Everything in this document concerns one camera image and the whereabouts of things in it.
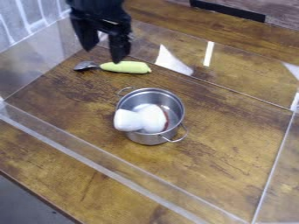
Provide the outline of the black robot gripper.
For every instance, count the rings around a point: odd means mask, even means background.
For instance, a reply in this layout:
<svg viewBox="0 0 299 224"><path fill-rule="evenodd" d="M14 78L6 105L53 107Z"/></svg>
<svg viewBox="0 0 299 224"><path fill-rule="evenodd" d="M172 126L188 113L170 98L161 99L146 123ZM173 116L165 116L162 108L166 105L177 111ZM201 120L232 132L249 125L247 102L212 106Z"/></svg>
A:
<svg viewBox="0 0 299 224"><path fill-rule="evenodd" d="M98 43L96 27L104 23L116 25L122 34L130 29L130 16L122 8L124 0L65 0L70 8L69 21L82 49L89 52ZM130 53L126 35L108 36L110 59L117 64Z"/></svg>

